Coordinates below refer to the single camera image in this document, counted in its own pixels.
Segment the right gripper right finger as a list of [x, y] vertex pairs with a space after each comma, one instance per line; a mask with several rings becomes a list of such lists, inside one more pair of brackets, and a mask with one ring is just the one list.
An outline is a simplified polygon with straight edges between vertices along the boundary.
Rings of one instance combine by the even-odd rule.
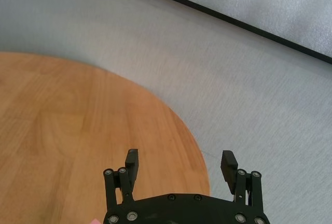
[[227, 183], [233, 201], [248, 206], [263, 206], [261, 173], [258, 171], [246, 172], [238, 168], [237, 160], [230, 150], [223, 150], [220, 168]]

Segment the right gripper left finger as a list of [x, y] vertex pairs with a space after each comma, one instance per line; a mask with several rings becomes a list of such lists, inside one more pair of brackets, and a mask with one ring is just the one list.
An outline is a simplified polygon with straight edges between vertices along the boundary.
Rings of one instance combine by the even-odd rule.
[[117, 206], [116, 189], [120, 189], [122, 202], [133, 201], [133, 188], [139, 169], [138, 149], [129, 149], [125, 165], [117, 171], [106, 169], [103, 172], [106, 193], [106, 205]]

